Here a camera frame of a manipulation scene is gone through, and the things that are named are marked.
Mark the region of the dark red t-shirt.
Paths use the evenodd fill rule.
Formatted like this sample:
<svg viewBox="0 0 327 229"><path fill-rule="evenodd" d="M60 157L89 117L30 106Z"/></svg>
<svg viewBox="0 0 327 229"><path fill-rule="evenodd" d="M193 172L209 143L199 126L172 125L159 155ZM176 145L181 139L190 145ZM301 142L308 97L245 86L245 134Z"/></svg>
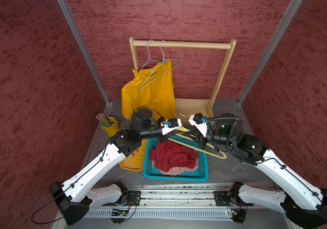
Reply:
<svg viewBox="0 0 327 229"><path fill-rule="evenodd" d="M149 151L149 155L153 167L165 172L174 167L192 169L198 160L198 153L195 150L171 141L158 142L156 148Z"/></svg>

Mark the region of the cream plastic hanger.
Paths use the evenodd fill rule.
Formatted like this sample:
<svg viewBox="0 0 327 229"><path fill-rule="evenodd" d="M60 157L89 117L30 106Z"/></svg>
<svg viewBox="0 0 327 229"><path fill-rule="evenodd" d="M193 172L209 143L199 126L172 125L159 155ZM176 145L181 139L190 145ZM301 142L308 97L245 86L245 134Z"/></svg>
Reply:
<svg viewBox="0 0 327 229"><path fill-rule="evenodd" d="M182 128L185 129L185 131L189 131L189 129L184 128L183 121L182 121L182 125L183 125ZM212 149L215 149L214 145L212 143L209 143L208 140L206 139L206 137L209 136L208 133L207 133L206 137L203 137L202 134L201 134L200 140L192 140L191 138L186 137L184 135L175 135L175 136L179 137L180 139L186 139L186 140L189 140L190 142L195 142L197 144L197 147L188 145L188 144L183 143L183 142L181 142L179 140L175 140L173 137L169 137L168 140L171 141L171 142L177 143L179 145L185 146L187 148L193 149L195 151L203 152L203 153L205 153L205 154L207 154L209 156L213 156L213 157L216 157L218 159L222 159L222 160L227 159L227 155L225 154L225 152L219 151L219 155L218 155L218 154L214 154L214 153L206 151L206 146L208 146L208 147L210 147Z"/></svg>

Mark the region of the pink printed t-shirt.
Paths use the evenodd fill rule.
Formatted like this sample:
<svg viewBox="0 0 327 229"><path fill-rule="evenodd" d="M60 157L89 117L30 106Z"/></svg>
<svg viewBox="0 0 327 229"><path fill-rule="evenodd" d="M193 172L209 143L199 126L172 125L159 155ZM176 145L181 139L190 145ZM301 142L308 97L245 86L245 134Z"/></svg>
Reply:
<svg viewBox="0 0 327 229"><path fill-rule="evenodd" d="M162 171L160 169L159 169L159 171L163 175L175 177L175 176L180 175L180 174L182 174L184 172L193 172L193 171L195 171L197 169L198 169L198 160L196 161L196 164L192 169L185 168L185 167L174 167L174 168L170 168L167 172Z"/></svg>

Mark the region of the yellow t-shirt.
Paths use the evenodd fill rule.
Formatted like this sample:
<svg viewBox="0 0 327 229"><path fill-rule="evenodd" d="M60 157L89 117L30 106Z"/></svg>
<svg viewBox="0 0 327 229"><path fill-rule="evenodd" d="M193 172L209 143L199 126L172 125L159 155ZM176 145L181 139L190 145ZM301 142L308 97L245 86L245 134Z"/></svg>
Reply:
<svg viewBox="0 0 327 229"><path fill-rule="evenodd" d="M138 72L138 79L133 79L121 90L121 112L125 119L132 118L134 110L148 107L165 119L174 118L176 101L174 96L172 61L166 65L158 63L150 69Z"/></svg>

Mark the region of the light blue wire hanger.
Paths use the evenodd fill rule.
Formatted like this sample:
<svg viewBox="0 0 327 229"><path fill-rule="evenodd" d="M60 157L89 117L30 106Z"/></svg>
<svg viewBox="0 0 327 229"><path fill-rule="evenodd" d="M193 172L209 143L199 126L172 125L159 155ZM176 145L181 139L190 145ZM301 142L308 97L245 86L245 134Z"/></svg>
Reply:
<svg viewBox="0 0 327 229"><path fill-rule="evenodd" d="M150 48L149 48L149 44L150 42L153 42L154 40L151 39L147 42L147 51L148 51L148 58L147 58L147 62L140 68L140 70L142 70L149 62L158 62L158 63L161 63L159 60L157 59L152 59L151 58L151 52L150 52Z"/></svg>

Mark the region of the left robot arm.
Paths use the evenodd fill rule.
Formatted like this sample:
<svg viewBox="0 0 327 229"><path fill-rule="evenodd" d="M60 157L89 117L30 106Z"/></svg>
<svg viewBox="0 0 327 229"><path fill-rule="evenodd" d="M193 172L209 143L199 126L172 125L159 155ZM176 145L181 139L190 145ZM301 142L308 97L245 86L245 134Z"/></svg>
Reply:
<svg viewBox="0 0 327 229"><path fill-rule="evenodd" d="M94 185L114 166L137 150L144 139L162 138L166 140L173 131L183 126L181 119L163 117L155 120L148 108L140 108L132 115L129 128L118 131L112 136L104 148L92 162L70 179L54 182L50 192L56 206L67 225L81 220L93 205L104 205L118 201L123 193L124 185L116 182L107 188L97 191L92 197Z"/></svg>

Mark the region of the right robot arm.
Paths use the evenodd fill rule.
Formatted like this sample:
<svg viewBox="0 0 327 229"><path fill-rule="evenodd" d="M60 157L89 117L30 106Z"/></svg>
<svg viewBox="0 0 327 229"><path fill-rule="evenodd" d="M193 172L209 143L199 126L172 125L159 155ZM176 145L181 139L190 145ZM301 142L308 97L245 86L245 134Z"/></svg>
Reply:
<svg viewBox="0 0 327 229"><path fill-rule="evenodd" d="M267 207L285 214L303 229L327 224L327 189L307 182L282 162L266 143L244 133L240 118L229 113L207 118L197 113L190 116L189 123L196 130L188 134L201 146L209 143L216 151L225 147L228 154L260 170L281 188L280 191L267 191L235 182L227 193L233 205Z"/></svg>

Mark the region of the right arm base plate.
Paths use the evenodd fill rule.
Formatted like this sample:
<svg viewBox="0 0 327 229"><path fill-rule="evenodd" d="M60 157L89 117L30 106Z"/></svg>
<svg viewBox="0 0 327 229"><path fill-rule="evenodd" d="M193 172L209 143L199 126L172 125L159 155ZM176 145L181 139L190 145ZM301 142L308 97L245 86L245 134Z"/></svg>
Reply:
<svg viewBox="0 0 327 229"><path fill-rule="evenodd" d="M214 200L217 207L252 207L254 204L245 203L236 195L228 194L228 191L214 191Z"/></svg>

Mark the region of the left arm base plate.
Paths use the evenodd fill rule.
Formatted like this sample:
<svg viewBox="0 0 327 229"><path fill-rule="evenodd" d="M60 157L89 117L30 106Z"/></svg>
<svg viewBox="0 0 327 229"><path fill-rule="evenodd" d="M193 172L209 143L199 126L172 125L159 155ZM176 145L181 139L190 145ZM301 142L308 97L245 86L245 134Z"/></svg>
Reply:
<svg viewBox="0 0 327 229"><path fill-rule="evenodd" d="M122 194L123 206L139 206L141 191L128 191Z"/></svg>

